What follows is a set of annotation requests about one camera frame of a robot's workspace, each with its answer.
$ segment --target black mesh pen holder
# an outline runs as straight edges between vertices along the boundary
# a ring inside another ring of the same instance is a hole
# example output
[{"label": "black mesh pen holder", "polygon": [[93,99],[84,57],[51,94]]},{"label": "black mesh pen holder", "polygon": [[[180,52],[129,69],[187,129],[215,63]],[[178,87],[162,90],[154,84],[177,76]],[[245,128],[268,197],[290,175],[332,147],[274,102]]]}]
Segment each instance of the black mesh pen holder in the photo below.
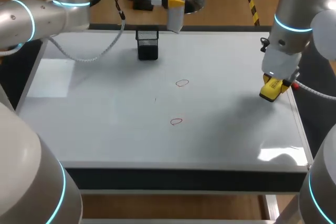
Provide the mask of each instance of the black mesh pen holder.
[{"label": "black mesh pen holder", "polygon": [[136,30],[139,60],[157,60],[159,57],[159,29],[155,26],[141,27]]}]

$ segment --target table surface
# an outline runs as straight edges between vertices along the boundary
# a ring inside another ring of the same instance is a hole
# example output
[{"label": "table surface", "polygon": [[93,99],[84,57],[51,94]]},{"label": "table surface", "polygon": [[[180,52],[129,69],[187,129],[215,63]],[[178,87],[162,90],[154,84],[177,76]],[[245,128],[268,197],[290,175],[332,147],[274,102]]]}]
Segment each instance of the table surface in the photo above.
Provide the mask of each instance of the table surface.
[{"label": "table surface", "polygon": [[[115,34],[56,40],[91,58]],[[92,64],[48,43],[19,115],[66,168],[304,173],[312,157],[291,90],[274,103],[258,95],[260,37],[267,33],[162,32],[159,59],[141,62],[125,32]]]}]

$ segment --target white cable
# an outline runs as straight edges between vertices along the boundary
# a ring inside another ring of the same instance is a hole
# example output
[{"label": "white cable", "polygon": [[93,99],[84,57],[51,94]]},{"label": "white cable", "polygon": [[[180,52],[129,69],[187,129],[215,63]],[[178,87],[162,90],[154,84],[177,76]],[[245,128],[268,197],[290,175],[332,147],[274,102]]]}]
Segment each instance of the white cable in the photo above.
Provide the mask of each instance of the white cable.
[{"label": "white cable", "polygon": [[84,62],[84,63],[91,63],[91,62],[94,62],[96,60],[99,60],[102,56],[104,56],[118,41],[118,39],[120,38],[121,34],[123,33],[125,29],[125,20],[122,20],[121,22],[121,28],[120,28],[120,31],[118,32],[117,36],[115,37],[115,39],[112,41],[112,43],[104,50],[104,52],[102,52],[99,56],[96,56],[94,58],[91,58],[91,59],[80,59],[80,58],[75,58],[69,54],[67,54],[62,46],[57,42],[55,41],[53,38],[51,37],[48,37],[48,39],[50,40],[50,42],[52,42],[57,48],[58,50],[60,50],[62,52],[62,54],[64,54],[66,57],[68,57],[69,59],[71,60],[74,60],[74,61],[77,61],[77,62]]},{"label": "white cable", "polygon": [[0,56],[9,56],[12,54],[15,54],[16,52],[18,52],[21,48],[22,48],[23,44],[19,44],[17,45],[16,48],[9,50],[9,51],[0,51]]},{"label": "white cable", "polygon": [[314,89],[311,89],[310,87],[307,87],[306,85],[302,84],[301,82],[299,81],[295,81],[295,83],[297,85],[299,85],[299,87],[303,88],[304,90],[307,90],[319,97],[322,97],[322,98],[326,98],[326,99],[329,99],[329,100],[333,100],[333,101],[336,101],[336,97],[332,97],[331,95],[327,95],[327,94],[322,94]]}]

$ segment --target black cable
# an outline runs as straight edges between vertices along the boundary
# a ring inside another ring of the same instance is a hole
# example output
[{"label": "black cable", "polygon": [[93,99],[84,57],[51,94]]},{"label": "black cable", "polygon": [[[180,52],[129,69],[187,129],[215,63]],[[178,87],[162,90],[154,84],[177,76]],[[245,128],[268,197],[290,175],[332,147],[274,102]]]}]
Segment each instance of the black cable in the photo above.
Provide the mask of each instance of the black cable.
[{"label": "black cable", "polygon": [[125,20],[125,19],[126,19],[125,14],[124,14],[124,12],[121,10],[120,5],[119,5],[119,3],[118,3],[118,0],[114,0],[114,1],[115,1],[115,7],[117,8],[117,10],[118,10],[118,12],[119,12],[120,18],[121,18],[122,20]]}]

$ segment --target wooden floor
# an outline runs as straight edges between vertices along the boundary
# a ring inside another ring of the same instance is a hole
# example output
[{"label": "wooden floor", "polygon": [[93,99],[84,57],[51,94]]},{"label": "wooden floor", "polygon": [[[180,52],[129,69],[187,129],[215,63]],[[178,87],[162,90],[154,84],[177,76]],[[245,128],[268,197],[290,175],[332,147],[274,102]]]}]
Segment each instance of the wooden floor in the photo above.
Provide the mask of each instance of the wooden floor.
[{"label": "wooden floor", "polygon": [[[261,25],[271,25],[278,0],[254,0]],[[166,24],[166,11],[132,10],[132,3],[120,0],[127,24]],[[91,9],[92,23],[119,24],[113,0],[102,0]],[[206,0],[206,7],[185,16],[185,25],[254,24],[247,0]],[[282,210],[292,196],[278,196]],[[264,219],[257,195],[229,196],[84,196],[85,218],[200,218],[200,219]]]}]

